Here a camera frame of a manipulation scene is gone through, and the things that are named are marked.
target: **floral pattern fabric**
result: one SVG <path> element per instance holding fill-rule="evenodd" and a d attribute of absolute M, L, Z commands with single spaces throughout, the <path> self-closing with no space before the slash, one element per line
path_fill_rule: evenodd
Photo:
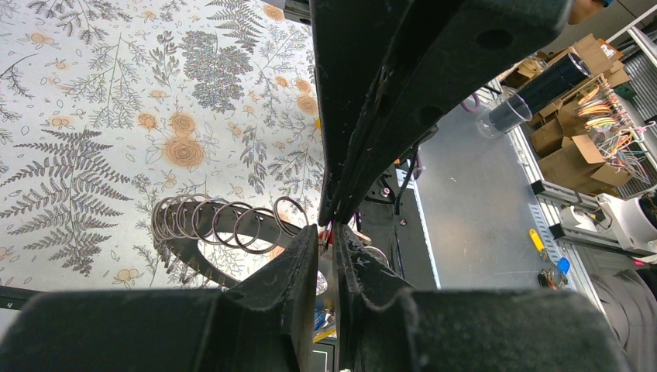
<path fill-rule="evenodd" d="M 314 69 L 309 27 L 255 0 L 0 0 L 0 285 L 202 285 L 153 248 L 167 196 L 314 221 Z M 242 279 L 273 257 L 201 248 Z"/>

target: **brown cardboard box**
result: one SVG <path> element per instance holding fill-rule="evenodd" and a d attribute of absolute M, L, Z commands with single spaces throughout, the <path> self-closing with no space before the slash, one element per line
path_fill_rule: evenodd
<path fill-rule="evenodd" d="M 604 73 L 609 86 L 616 88 L 618 85 L 625 84 L 630 81 L 630 75 L 625 72 L 624 65 L 619 60 L 614 62 L 612 68 Z"/>
<path fill-rule="evenodd" d="M 548 62 L 548 66 L 552 66 L 557 60 L 563 58 L 567 53 L 576 53 L 582 61 L 588 66 L 591 75 L 602 74 L 611 68 L 611 61 L 602 50 L 600 42 L 595 40 L 593 35 L 589 35 L 577 43 L 574 43 L 570 48 L 564 49 Z"/>
<path fill-rule="evenodd" d="M 623 67 L 625 67 L 625 64 L 623 64 L 623 63 L 620 62 L 619 60 L 615 60 L 615 61 L 612 63 L 611 68 L 609 69 L 609 71 L 610 71 L 611 73 L 614 73 L 614 72 L 616 72 L 616 71 L 619 71 L 619 70 L 622 69 Z"/>
<path fill-rule="evenodd" d="M 630 180 L 625 170 L 607 164 L 589 136 L 564 137 L 562 148 L 538 161 L 547 181 L 587 194 L 620 187 Z"/>
<path fill-rule="evenodd" d="M 541 116 L 541 114 L 536 114 L 536 115 L 534 115 L 533 118 L 531 118 L 530 121 L 527 122 L 527 124 L 530 127 L 534 128 L 534 129 L 537 129 L 538 127 L 543 126 L 545 124 L 545 120 L 543 120 L 543 117 Z"/>
<path fill-rule="evenodd" d="M 557 151 L 561 147 L 563 140 L 563 129 L 558 118 L 552 118 L 544 126 L 533 132 L 529 136 L 534 150 L 541 157 L 547 157 L 549 154 Z"/>
<path fill-rule="evenodd" d="M 539 111 L 538 113 L 543 118 L 547 118 L 551 114 L 557 112 L 562 105 L 563 105 L 563 101 L 557 98 L 553 103 L 547 105 L 543 110 Z"/>
<path fill-rule="evenodd" d="M 607 55 L 607 57 L 609 57 L 609 60 L 611 62 L 620 60 L 621 57 L 623 57 L 623 53 L 616 50 L 616 48 L 611 46 L 611 44 L 609 44 L 608 42 L 602 39 L 598 39 L 597 41 L 598 43 L 600 43 L 600 46 L 602 47 L 602 51 L 604 52 L 605 55 Z"/>

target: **gray floor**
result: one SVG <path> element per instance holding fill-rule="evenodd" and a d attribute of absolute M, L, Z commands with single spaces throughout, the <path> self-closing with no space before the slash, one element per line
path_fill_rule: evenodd
<path fill-rule="evenodd" d="M 536 288 L 536 199 L 507 137 L 485 139 L 460 107 L 420 149 L 418 187 L 444 289 Z"/>

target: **blue object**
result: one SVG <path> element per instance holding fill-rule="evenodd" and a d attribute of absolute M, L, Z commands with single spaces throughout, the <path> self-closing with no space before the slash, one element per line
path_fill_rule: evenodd
<path fill-rule="evenodd" d="M 559 273 L 566 275 L 568 274 L 568 270 L 570 270 L 570 262 L 565 257 L 562 257 L 559 263 L 556 264 L 556 268 L 559 270 Z"/>

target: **black cylinder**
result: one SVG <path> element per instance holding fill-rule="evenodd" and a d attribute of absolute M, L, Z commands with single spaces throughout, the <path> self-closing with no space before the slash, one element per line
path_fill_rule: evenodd
<path fill-rule="evenodd" d="M 589 76 L 591 71 L 580 57 L 568 53 L 529 81 L 518 95 L 525 100 L 531 113 L 535 114 Z"/>
<path fill-rule="evenodd" d="M 531 119 L 531 117 L 527 117 L 525 103 L 518 95 L 512 95 L 491 111 L 488 117 L 490 123 L 500 133 L 507 133 L 522 122 Z"/>

